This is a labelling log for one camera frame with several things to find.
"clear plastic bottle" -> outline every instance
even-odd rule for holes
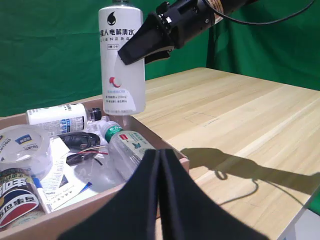
[[[100,108],[87,109],[82,103],[31,109],[25,115],[29,125],[46,130],[50,137],[82,131],[102,118]]]
[[[146,150],[155,149],[140,133],[123,130],[114,121],[106,123],[102,135],[109,143],[108,152],[115,168],[126,181],[137,169]]]

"snack can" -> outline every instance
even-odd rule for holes
[[[26,170],[0,172],[0,232],[45,215],[37,188]]]

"cable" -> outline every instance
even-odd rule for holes
[[[235,19],[235,18],[232,18],[232,17],[229,17],[227,15],[224,15],[223,13],[217,11],[213,5],[210,4],[209,0],[206,0],[206,2],[211,6],[211,8],[213,9],[214,13],[217,14],[218,16],[222,17],[222,18],[225,18],[225,19],[228,19],[234,23],[237,23],[237,24],[243,24],[243,25],[270,25],[270,24],[276,24],[276,23],[280,23],[280,22],[283,22],[283,21],[286,21],[288,19],[291,19],[301,13],[303,13],[304,11],[306,11],[308,8],[311,7],[311,5],[315,2],[315,0],[311,0],[311,2],[305,6],[303,9],[301,9],[300,11],[297,11],[289,16],[286,16],[284,18],[280,18],[280,19],[277,19],[277,20],[274,20],[274,21],[267,21],[267,22],[249,22],[249,21],[241,21],[241,20],[238,20],[238,19]]]
[[[109,155],[107,152],[103,152],[103,151],[80,151],[78,153],[75,154],[102,154],[102,155]]]
[[[103,145],[93,146],[93,147],[86,148],[86,149],[80,151],[79,153],[83,153],[83,152],[85,152],[85,151],[92,150],[92,149],[102,149],[102,148],[105,148],[105,147],[106,147],[106,146],[103,146]]]

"pink fruit logo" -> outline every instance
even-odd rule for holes
[[[117,85],[117,84],[115,83],[115,80],[116,80],[116,78],[112,76],[112,77],[110,77],[110,79],[109,79],[109,83],[112,84],[115,88],[120,88],[120,87],[121,87],[121,84],[120,84],[120,85]]]

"red wire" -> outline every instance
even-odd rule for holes
[[[107,152],[103,152],[103,151],[80,151],[77,154],[102,154],[102,155],[108,155]]]

